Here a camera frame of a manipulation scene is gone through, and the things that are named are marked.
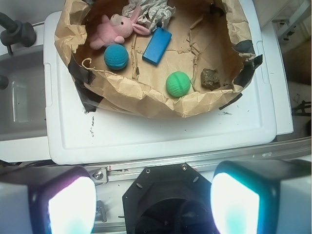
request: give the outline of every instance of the brown paper bag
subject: brown paper bag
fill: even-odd
[[[130,58],[122,71],[110,71],[104,49],[88,37],[102,15],[121,14],[126,0],[67,0],[55,33],[58,53],[71,73],[86,111],[103,108],[148,118],[190,117],[227,105],[250,83],[262,56],[255,57],[248,22],[238,0],[168,0],[176,7],[168,31],[172,39],[156,67],[142,60],[151,36],[133,33],[123,44]],[[221,87],[201,86],[203,69],[217,70]],[[175,71],[192,82],[174,98],[165,87]]]

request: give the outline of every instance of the toy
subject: toy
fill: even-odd
[[[184,72],[173,72],[166,81],[168,93],[176,98],[186,95],[190,87],[190,78]]]
[[[90,47],[98,50],[101,47],[123,44],[125,38],[129,37],[133,31],[141,35],[149,35],[149,29],[136,24],[137,18],[140,14],[141,7],[137,7],[131,18],[114,14],[111,19],[107,15],[102,16],[102,23],[97,26],[97,32],[90,37]]]
[[[157,28],[154,35],[148,44],[142,59],[157,66],[165,50],[171,40],[172,34],[163,30],[162,28]]]
[[[112,70],[121,70],[128,64],[129,54],[122,45],[110,45],[104,52],[104,61]]]

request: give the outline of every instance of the teal ball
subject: teal ball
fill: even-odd
[[[121,70],[128,64],[129,54],[122,45],[110,45],[104,52],[105,64],[112,70]]]

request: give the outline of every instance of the ball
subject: ball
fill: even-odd
[[[105,64],[112,70],[121,70],[128,64],[129,54],[122,45],[110,45],[104,52]]]
[[[176,98],[186,95],[190,87],[190,78],[184,72],[173,72],[166,81],[168,93]]]

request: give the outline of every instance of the black tape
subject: black tape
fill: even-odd
[[[244,68],[234,79],[234,84],[242,86],[243,88],[247,87],[247,85],[252,81],[254,71],[262,64],[262,60],[262,55],[259,55],[253,60],[244,62]]]
[[[219,108],[219,110],[222,110],[226,107],[228,107],[229,105],[233,104],[234,102],[236,102],[237,100],[239,100],[243,95],[240,93],[239,95],[237,95],[232,101],[230,101],[228,104],[225,104],[224,106],[221,106]]]
[[[84,87],[84,83],[90,85],[95,79],[95,75],[92,71],[88,71],[76,62],[74,54],[72,54],[71,60],[68,64],[68,71],[81,87]]]
[[[75,82],[75,86],[86,112],[95,112],[99,103],[103,100],[103,97],[93,93],[85,87],[81,87],[77,82]]]
[[[217,7],[216,5],[214,5],[213,3],[210,4],[210,14],[214,15],[216,13],[219,13],[220,17],[224,15],[224,11]]]
[[[84,86],[85,83],[90,85],[95,79],[95,75],[92,71],[79,66],[73,54],[68,64],[68,71],[75,80],[75,87],[85,110],[87,112],[95,112],[103,97],[93,93]]]
[[[251,40],[241,41],[239,44],[235,45],[233,49],[239,53],[255,54],[253,42]]]
[[[84,1],[85,3],[93,6],[96,3],[97,0],[82,0],[82,1]]]

